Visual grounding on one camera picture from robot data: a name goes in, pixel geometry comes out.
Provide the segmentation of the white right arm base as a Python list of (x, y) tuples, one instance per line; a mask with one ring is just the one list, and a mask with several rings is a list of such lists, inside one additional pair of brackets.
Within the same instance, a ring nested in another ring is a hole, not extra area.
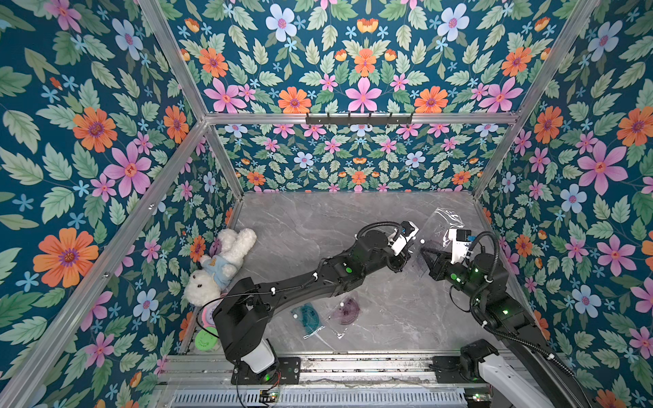
[(502, 394), (513, 407), (554, 408), (548, 397), (529, 384), (484, 339), (461, 348), (460, 373), (470, 380), (482, 379)]

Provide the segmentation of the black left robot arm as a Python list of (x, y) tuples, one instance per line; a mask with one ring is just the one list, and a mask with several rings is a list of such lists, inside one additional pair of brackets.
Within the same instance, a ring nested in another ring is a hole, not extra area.
[[(275, 360), (264, 334), (277, 313), (302, 302), (351, 292), (368, 275), (384, 268), (401, 272), (418, 231), (411, 221), (372, 223), (359, 230), (350, 248), (322, 258), (311, 272), (278, 282), (255, 283), (249, 277), (236, 282), (213, 312), (226, 360), (243, 361), (257, 373), (273, 366), (274, 362), (256, 354), (262, 351)], [(255, 364), (260, 361), (263, 366), (258, 368)]]

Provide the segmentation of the clear purple ruler set pouch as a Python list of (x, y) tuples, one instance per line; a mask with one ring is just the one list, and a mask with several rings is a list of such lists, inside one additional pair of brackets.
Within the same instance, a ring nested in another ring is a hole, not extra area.
[(435, 248), (440, 251), (452, 252), (451, 242), (447, 238), (449, 229), (468, 229), (462, 218), (452, 209), (438, 207), (418, 231), (416, 244), (413, 251), (413, 260), (410, 263), (411, 272), (418, 277), (429, 274), (429, 270), (420, 254), (421, 247)]

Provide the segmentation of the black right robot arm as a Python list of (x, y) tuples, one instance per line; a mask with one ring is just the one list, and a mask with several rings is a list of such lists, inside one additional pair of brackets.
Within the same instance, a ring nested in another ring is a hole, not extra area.
[(534, 314), (508, 293), (510, 273), (500, 261), (498, 238), (490, 231), (475, 237), (466, 229), (452, 233), (449, 251), (419, 249), (429, 276), (464, 294), (465, 312), (504, 344), (530, 377), (519, 374), (486, 340), (461, 348), (459, 375), (488, 384), (506, 407), (595, 407), (573, 370), (548, 345)]

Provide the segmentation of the purple protractor set pouch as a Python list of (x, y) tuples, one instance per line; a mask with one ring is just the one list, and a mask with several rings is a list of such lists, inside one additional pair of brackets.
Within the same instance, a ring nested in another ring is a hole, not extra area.
[(325, 325), (336, 338), (342, 339), (348, 329), (358, 320), (360, 314), (359, 297), (354, 292), (338, 301), (334, 309), (328, 314)]

